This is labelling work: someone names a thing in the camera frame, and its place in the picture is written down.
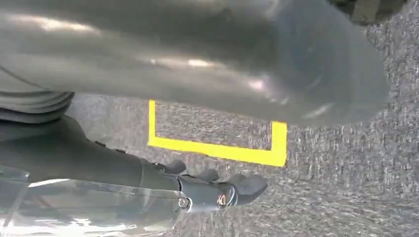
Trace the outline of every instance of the yellow tape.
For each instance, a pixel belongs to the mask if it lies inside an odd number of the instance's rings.
[[[268,151],[156,137],[156,102],[153,100],[149,102],[148,116],[149,146],[272,166],[285,165],[287,159],[287,125],[285,123],[272,122],[272,147]]]

